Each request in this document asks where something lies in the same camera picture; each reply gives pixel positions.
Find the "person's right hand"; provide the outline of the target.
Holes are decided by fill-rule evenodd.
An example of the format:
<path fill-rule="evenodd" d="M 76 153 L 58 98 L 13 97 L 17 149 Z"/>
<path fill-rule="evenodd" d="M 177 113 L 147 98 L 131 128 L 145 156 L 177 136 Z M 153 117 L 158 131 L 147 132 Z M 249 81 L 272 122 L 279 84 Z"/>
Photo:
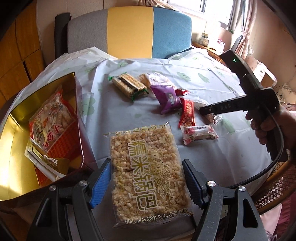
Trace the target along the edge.
<path fill-rule="evenodd" d="M 291 108 L 286 109 L 284 106 L 280 106 L 280 109 L 274 113 L 273 117 L 281 128 L 285 148 L 290 151 L 295 151 L 295 110 L 291 110 Z M 246 119 L 248 121 L 251 120 L 251 128 L 255 131 L 255 135 L 259 139 L 260 144 L 266 145 L 268 142 L 266 137 L 267 132 L 276 128 L 273 118 L 268 117 L 261 123 L 260 121 L 255 121 L 251 111 L 248 111 Z"/>

